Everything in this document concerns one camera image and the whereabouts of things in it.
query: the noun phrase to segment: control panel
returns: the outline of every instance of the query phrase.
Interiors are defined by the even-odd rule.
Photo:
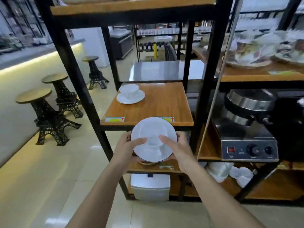
[[[279,159],[277,141],[222,140],[223,161],[276,162]]]

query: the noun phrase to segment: black knob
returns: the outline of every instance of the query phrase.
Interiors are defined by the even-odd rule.
[[[255,145],[255,144],[249,144],[247,146],[247,152],[249,153],[250,156],[259,156],[261,151],[260,149]]]
[[[272,154],[272,147],[271,146],[268,146],[264,149],[265,153],[267,154]]]

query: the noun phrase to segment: person's right hand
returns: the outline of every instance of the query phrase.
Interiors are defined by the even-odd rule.
[[[159,139],[163,144],[166,144],[173,150],[173,154],[177,159],[179,168],[182,172],[187,174],[187,169],[196,162],[195,157],[189,146],[187,136],[185,132],[177,131],[177,142],[172,141],[170,138],[164,135],[159,135]]]

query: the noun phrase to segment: cup and saucer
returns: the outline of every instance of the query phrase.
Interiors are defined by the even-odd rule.
[[[134,104],[145,98],[145,92],[139,90],[139,86],[136,84],[122,85],[119,91],[116,99],[123,104]]]
[[[177,141],[176,131],[165,119],[152,117],[141,120],[134,126],[131,133],[131,141],[137,138],[147,137],[147,142],[136,146],[134,152],[138,157],[147,162],[161,162],[172,155],[172,149],[163,144],[158,138],[159,135],[169,137]]]

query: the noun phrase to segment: stool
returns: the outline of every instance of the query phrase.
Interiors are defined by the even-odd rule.
[[[51,93],[50,88],[32,89],[18,95],[16,102],[19,104],[30,103],[36,112],[37,119],[34,122],[39,127],[39,137],[36,145],[44,144],[45,136],[51,134],[58,146],[64,146],[69,141],[64,133],[64,128],[71,126],[79,129],[82,125],[66,119],[61,112],[54,110],[49,105],[44,98]]]
[[[89,90],[94,89],[95,83],[98,83],[102,89],[107,88],[105,83],[109,83],[109,81],[102,75],[102,72],[97,68],[97,65],[95,64],[95,61],[98,58],[99,58],[98,56],[85,56],[82,59],[83,62],[88,62],[90,66],[89,77],[91,81],[90,81]]]
[[[57,93],[56,102],[61,113],[71,111],[75,118],[82,118],[83,112],[78,108],[78,106],[81,105],[81,101],[77,99],[76,93],[70,92],[63,83],[63,80],[67,78],[68,75],[65,73],[56,73],[44,77],[41,81],[46,84],[52,83],[54,85]]]

